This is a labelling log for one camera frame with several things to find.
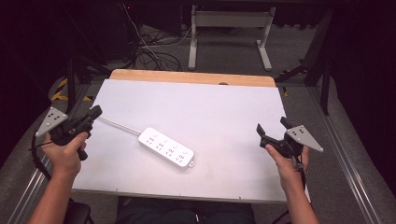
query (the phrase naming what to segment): table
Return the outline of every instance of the table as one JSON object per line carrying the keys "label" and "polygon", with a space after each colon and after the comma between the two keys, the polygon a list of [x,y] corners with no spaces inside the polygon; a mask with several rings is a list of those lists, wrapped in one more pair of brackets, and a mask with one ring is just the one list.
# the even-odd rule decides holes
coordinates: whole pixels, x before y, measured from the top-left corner
{"label": "table", "polygon": [[271,71],[272,65],[265,50],[265,43],[271,29],[272,20],[275,16],[275,8],[271,7],[268,12],[225,12],[225,11],[202,11],[192,6],[191,11],[191,44],[189,69],[195,69],[197,53],[196,27],[263,27],[262,38],[256,41],[262,64],[265,71]]}
{"label": "table", "polygon": [[[239,86],[231,86],[239,80]],[[224,82],[230,86],[210,85]],[[115,70],[94,104],[102,107],[107,119],[140,131],[151,126],[191,148],[195,165],[178,170],[139,146],[137,136],[98,119],[75,192],[286,201],[275,163],[259,147],[256,133],[258,122],[274,138],[285,132],[279,122],[285,113],[272,78]]]}

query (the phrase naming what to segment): white table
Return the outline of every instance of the white table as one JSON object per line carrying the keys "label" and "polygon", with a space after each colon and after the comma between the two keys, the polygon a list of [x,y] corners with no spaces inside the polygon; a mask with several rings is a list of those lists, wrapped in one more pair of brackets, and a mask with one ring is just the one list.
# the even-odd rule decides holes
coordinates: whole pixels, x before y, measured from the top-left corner
{"label": "white table", "polygon": [[[187,83],[165,82],[166,77]],[[273,87],[195,84],[230,84],[238,78]],[[276,165],[259,147],[256,133],[258,123],[274,138],[283,138],[285,132],[279,122],[285,116],[279,92],[268,78],[116,70],[94,102],[102,107],[102,116],[139,131],[152,127],[165,133],[194,151],[195,165],[178,170],[139,146],[133,133],[98,119],[87,140],[89,158],[82,163],[74,191],[285,202]]]}

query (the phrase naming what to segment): metal bracket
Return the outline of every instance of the metal bracket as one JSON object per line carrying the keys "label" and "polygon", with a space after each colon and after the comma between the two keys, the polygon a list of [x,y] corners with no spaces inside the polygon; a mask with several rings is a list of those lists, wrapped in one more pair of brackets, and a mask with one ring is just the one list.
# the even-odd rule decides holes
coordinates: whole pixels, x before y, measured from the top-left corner
{"label": "metal bracket", "polygon": [[49,109],[49,112],[47,113],[47,116],[44,118],[43,122],[41,123],[40,128],[35,133],[35,136],[39,137],[43,133],[47,133],[47,132],[51,131],[53,128],[58,126],[60,123],[67,120],[67,118],[68,117],[64,112],[56,109],[55,107],[51,107]]}
{"label": "metal bracket", "polygon": [[286,134],[290,136],[294,141],[311,147],[317,151],[323,152],[323,147],[315,140],[315,138],[308,132],[304,125],[300,125],[286,131]]}

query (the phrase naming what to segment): black cable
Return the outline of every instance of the black cable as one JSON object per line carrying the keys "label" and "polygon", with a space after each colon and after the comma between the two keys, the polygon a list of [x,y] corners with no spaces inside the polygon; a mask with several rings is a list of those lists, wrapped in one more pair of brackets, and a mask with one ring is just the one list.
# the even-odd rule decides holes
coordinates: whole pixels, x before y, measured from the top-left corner
{"label": "black cable", "polygon": [[287,215],[289,213],[289,210],[286,210],[286,212],[284,212],[282,215],[280,215],[279,217],[277,217],[272,224],[276,224],[280,221],[280,219],[282,219],[282,217],[284,217],[285,215]]}
{"label": "black cable", "polygon": [[177,71],[182,71],[180,61],[171,54],[162,53],[162,52],[153,52],[143,48],[139,48],[137,52],[138,53],[136,55],[136,59],[138,59],[139,62],[142,65],[144,65],[147,70],[149,70],[149,65],[151,63],[155,64],[154,68],[153,69],[151,68],[151,70],[160,70],[160,71],[163,70],[162,66],[165,69],[168,69],[166,65],[168,65],[168,63],[172,63],[177,66]]}
{"label": "black cable", "polygon": [[[154,37],[148,35],[148,34],[154,33],[154,32],[157,32],[157,34],[156,34]],[[170,34],[168,34],[168,33],[162,32],[162,31],[153,31],[153,32],[145,33],[144,35],[142,35],[142,37],[145,37],[146,35],[150,37],[149,40],[145,40],[146,44],[147,44],[149,47],[150,47],[150,46],[157,46],[157,45],[155,45],[157,42],[163,41],[165,38],[167,38],[167,37],[169,37],[169,36],[173,36],[173,35],[170,35]],[[180,39],[181,39],[181,37],[179,36],[179,37],[175,38],[174,40],[172,40],[172,41],[170,41],[170,42],[168,42],[168,43],[162,43],[162,44],[159,45],[159,46],[162,46],[162,45],[164,45],[164,46],[166,46],[166,45],[172,45],[172,44],[175,44],[175,43],[177,43],[178,41],[180,41]]]}
{"label": "black cable", "polygon": [[298,172],[300,172],[301,180],[303,182],[303,189],[305,190],[305,172],[304,172],[304,165],[303,165],[303,155],[301,155],[301,160],[298,159],[297,156],[294,156],[294,159],[297,163]]}
{"label": "black cable", "polygon": [[37,155],[37,148],[40,147],[40,146],[46,145],[46,144],[41,144],[41,145],[38,145],[38,146],[35,145],[35,133],[38,131],[38,128],[39,128],[39,127],[40,127],[40,126],[37,126],[37,127],[35,128],[34,133],[33,133],[32,145],[31,145],[30,150],[31,150],[31,152],[32,152],[33,163],[35,164],[35,167],[36,167],[36,168],[37,168],[48,180],[50,180],[50,179],[51,179],[51,176],[50,176],[49,170],[47,169],[47,167],[43,164],[43,162],[40,160],[40,158],[39,158],[38,155]]}

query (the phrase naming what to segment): white power strip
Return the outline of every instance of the white power strip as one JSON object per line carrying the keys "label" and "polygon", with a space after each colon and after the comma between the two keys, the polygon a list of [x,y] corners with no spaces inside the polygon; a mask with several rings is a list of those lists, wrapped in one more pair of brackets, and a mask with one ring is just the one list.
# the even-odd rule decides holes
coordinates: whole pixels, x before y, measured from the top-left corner
{"label": "white power strip", "polygon": [[150,149],[178,168],[187,169],[194,165],[192,160],[194,152],[191,149],[153,128],[147,128],[143,131],[139,135],[138,140],[142,147]]}

